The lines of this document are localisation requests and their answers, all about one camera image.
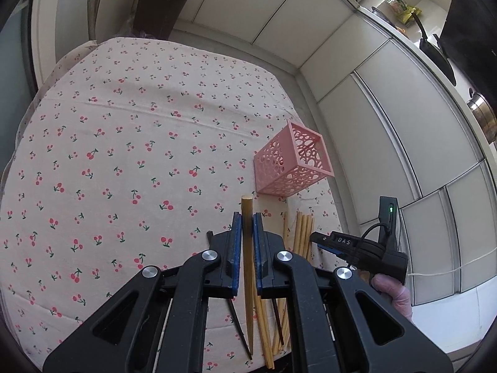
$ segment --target wooden chopstick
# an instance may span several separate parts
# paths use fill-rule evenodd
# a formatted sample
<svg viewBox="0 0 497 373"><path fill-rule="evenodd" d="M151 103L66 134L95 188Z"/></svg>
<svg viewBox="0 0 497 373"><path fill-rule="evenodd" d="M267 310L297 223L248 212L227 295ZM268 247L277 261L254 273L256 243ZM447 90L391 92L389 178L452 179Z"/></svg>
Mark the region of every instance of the wooden chopstick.
<svg viewBox="0 0 497 373"><path fill-rule="evenodd" d="M295 230L294 252L300 256L304 256L307 260L311 257L311 242L310 235L314 230L314 217L312 215L302 216L300 231ZM285 308L283 316L283 348L289 346L290 342L290 325L288 321L288 310Z"/></svg>
<svg viewBox="0 0 497 373"><path fill-rule="evenodd" d="M312 221L311 221L311 234L312 233L314 233L314 216L312 216ZM306 256L308 262L311 261L311 249L312 249L312 242L309 236L309 248L307 248L307 256Z"/></svg>
<svg viewBox="0 0 497 373"><path fill-rule="evenodd" d="M283 245L285 246L285 249L288 248L288 243L287 243L287 230L288 230L288 219L287 219L287 212L285 212L283 214ZM285 306L286 306L286 301L284 298L279 298L278 299L278 316L280 318L280 322L281 322L281 330L283 331L283 313L284 313L284 310L285 310ZM274 327L274 334L273 334L273 355L277 355L278 354L278 350L279 350L279 345L281 345L281 342L283 341L283 338L281 338L280 340L280 337L279 337L279 332L278 332L278 329L276 327L276 323L275 323L275 327Z"/></svg>
<svg viewBox="0 0 497 373"><path fill-rule="evenodd" d="M269 323L267 321L266 304L257 296L257 291L254 287L254 303L255 313L257 315L257 324L259 327L260 343L264 353L264 360L268 369L274 369L273 352L269 345Z"/></svg>
<svg viewBox="0 0 497 373"><path fill-rule="evenodd" d="M253 266L253 196L242 196L242 230L243 230L243 265L244 265L244 295L245 321L247 323L247 340L250 354L253 355L253 299L255 286L255 271Z"/></svg>

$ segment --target hand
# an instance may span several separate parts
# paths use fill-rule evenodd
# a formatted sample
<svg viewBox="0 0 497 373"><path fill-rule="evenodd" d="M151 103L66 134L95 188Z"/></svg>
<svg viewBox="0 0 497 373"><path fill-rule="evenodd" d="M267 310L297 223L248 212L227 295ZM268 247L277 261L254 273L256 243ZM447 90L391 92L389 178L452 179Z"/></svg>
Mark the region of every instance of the hand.
<svg viewBox="0 0 497 373"><path fill-rule="evenodd" d="M371 279L371 285L378 291L386 293L392 298L392 306L407 320L413 322L413 309L411 307L411 296L406 286L391 276L376 274Z"/></svg>

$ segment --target tablecloth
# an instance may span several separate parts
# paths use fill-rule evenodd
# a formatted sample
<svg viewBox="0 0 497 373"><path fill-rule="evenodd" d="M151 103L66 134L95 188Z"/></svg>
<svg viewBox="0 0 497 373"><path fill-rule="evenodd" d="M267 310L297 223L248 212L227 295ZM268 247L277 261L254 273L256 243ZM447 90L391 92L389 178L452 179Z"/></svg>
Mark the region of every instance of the tablecloth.
<svg viewBox="0 0 497 373"><path fill-rule="evenodd" d="M326 180L288 199L255 192L254 153L300 121L261 67L115 38L73 52L52 78L20 128L0 208L3 312L37 366L144 265L171 268L206 249L243 194L268 231L282 234L285 211L293 231L297 210L316 230L340 229ZM337 265L320 251L312 259ZM245 329L243 282L235 307ZM225 301L211 299L204 370L262 366L255 330L248 361Z"/></svg>

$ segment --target pink plastic basket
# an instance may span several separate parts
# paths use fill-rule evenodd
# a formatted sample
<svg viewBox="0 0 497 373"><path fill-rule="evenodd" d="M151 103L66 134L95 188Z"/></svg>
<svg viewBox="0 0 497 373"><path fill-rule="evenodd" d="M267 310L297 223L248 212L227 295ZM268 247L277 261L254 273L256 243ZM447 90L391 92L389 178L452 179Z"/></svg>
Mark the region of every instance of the pink plastic basket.
<svg viewBox="0 0 497 373"><path fill-rule="evenodd" d="M258 193L289 197L333 176L322 136L288 121L254 157Z"/></svg>

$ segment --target snack package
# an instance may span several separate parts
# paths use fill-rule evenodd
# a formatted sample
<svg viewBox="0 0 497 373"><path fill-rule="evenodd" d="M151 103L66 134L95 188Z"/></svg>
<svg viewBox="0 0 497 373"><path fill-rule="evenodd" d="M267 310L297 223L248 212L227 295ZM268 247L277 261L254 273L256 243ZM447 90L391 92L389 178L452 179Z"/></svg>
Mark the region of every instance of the snack package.
<svg viewBox="0 0 497 373"><path fill-rule="evenodd" d="M392 8L398 21L406 27L410 27L414 23L414 19L411 17L413 12L416 15L421 14L421 9L408 5L405 0L388 0L388 5Z"/></svg>

